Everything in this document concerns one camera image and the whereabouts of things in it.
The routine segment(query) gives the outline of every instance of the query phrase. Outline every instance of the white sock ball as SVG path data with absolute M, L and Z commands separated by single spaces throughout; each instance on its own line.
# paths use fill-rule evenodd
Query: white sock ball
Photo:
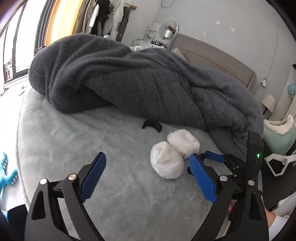
M 184 170 L 182 157 L 166 141 L 152 147 L 150 162 L 157 174 L 165 179 L 180 177 Z
M 167 139 L 183 159 L 189 158 L 200 150 L 199 141 L 187 130 L 174 131 L 168 135 Z

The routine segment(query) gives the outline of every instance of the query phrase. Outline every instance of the person's hand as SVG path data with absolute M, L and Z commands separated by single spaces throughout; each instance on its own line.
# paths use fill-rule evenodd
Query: person's hand
M 228 211 L 231 211 L 233 209 L 233 204 L 229 204 L 229 207 L 228 207 Z M 267 225 L 268 225 L 268 228 L 270 228 L 270 226 L 273 224 L 275 218 L 276 218 L 276 215 L 274 213 L 271 213 L 269 212 L 265 207 L 265 214 L 266 214 L 266 219 L 267 219 Z

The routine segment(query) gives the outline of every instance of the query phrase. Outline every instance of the blue plush toy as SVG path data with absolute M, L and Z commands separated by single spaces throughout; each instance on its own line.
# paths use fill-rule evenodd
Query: blue plush toy
M 2 191 L 2 188 L 5 185 L 14 185 L 14 183 L 16 182 L 16 179 L 18 178 L 16 169 L 14 169 L 12 174 L 9 176 L 5 174 L 6 165 L 7 165 L 7 155 L 3 152 L 3 159 L 0 165 L 0 192 Z

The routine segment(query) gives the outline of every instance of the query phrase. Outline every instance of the lamp shade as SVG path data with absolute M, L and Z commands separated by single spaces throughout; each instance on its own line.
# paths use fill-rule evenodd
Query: lamp shade
M 274 112 L 274 109 L 276 107 L 276 100 L 275 98 L 268 94 L 262 101 L 261 103 L 267 108 L 270 110 L 271 113 Z
M 170 39 L 173 36 L 173 32 L 169 29 L 165 31 L 164 37 Z

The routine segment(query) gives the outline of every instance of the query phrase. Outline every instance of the floor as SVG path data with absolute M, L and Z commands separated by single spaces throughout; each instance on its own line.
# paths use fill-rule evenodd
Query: floor
M 18 83 L 0 97 L 0 151 L 8 156 L 6 174 L 12 173 L 17 168 L 16 162 L 16 136 L 20 109 L 24 95 L 20 95 L 22 86 L 26 86 L 28 80 Z M 0 194 L 0 209 L 8 211 L 16 206 L 25 204 L 25 198 L 17 180 L 14 185 L 5 186 Z

